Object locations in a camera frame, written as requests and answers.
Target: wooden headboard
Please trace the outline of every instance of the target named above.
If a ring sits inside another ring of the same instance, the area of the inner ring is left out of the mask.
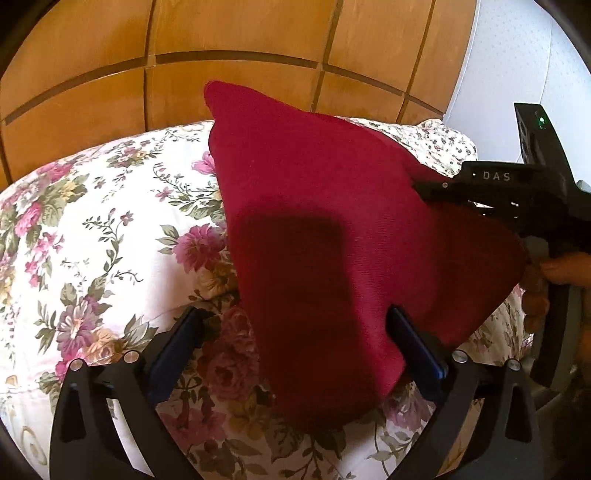
[[[210,118],[210,79],[313,112],[441,118],[475,4],[60,0],[0,80],[0,189],[86,147]]]

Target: metal screw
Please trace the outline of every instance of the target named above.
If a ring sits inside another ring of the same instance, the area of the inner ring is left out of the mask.
[[[468,361],[468,354],[462,350],[454,350],[452,358],[459,364],[465,364]]]
[[[70,364],[70,369],[73,370],[74,372],[76,372],[80,368],[82,368],[82,365],[84,365],[84,362],[82,361],[82,359],[77,358],[76,360],[72,360],[72,363]]]
[[[521,364],[515,360],[514,358],[510,358],[507,360],[507,365],[511,368],[514,372],[518,372],[521,370]]]
[[[130,352],[127,352],[124,357],[123,360],[126,364],[132,364],[134,362],[136,362],[139,358],[139,353],[136,352],[135,350],[132,350]]]

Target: floral bedding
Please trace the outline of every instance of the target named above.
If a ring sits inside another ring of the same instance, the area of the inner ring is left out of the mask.
[[[446,175],[476,159],[473,143],[440,121],[348,120],[382,131]],[[385,479],[433,406],[410,384],[357,421],[314,435],[274,413],[239,301],[207,149],[211,127],[201,122],[90,148],[0,194],[0,418],[47,479],[51,422],[69,363],[106,364],[141,350],[193,304],[215,316],[157,411],[205,479]],[[519,294],[464,344],[475,360],[520,356]],[[132,464],[149,472],[118,403],[110,408]],[[475,402],[444,469],[461,458],[479,409]]]

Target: black clamp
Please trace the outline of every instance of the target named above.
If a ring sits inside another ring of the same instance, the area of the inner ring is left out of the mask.
[[[72,361],[51,431],[51,480],[203,480],[178,448],[155,406],[169,398],[191,353],[201,347],[203,321],[212,314],[189,307],[171,330],[158,333],[142,353],[89,367]],[[154,476],[131,466],[111,420],[117,399]]]
[[[517,360],[498,367],[476,364],[461,350],[444,356],[437,338],[415,330],[401,307],[390,307],[386,325],[421,395],[437,405],[417,443],[388,480],[435,478],[478,398],[484,399],[482,411],[460,466],[437,478],[543,479],[534,402]]]

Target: red fabric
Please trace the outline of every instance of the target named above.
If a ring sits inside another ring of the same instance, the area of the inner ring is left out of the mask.
[[[512,232],[425,204],[413,180],[445,177],[395,141],[238,85],[209,83],[205,99],[241,299],[291,424],[343,424],[392,390],[390,304],[452,348],[518,282]]]

